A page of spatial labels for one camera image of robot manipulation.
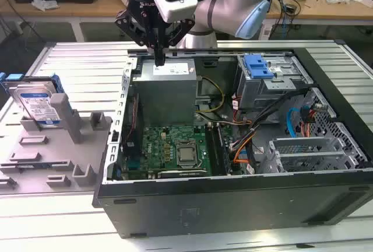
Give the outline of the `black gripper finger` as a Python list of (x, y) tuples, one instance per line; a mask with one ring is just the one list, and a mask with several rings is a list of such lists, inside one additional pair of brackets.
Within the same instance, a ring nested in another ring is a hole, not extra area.
[(130, 9), (123, 10), (115, 18), (115, 24), (137, 45), (146, 46), (154, 56), (155, 65), (161, 65), (161, 48), (154, 27), (154, 16), (146, 8), (133, 14)]
[(160, 65), (165, 63), (165, 50), (176, 46), (194, 25), (192, 19), (182, 19), (174, 23), (163, 22), (160, 25)]

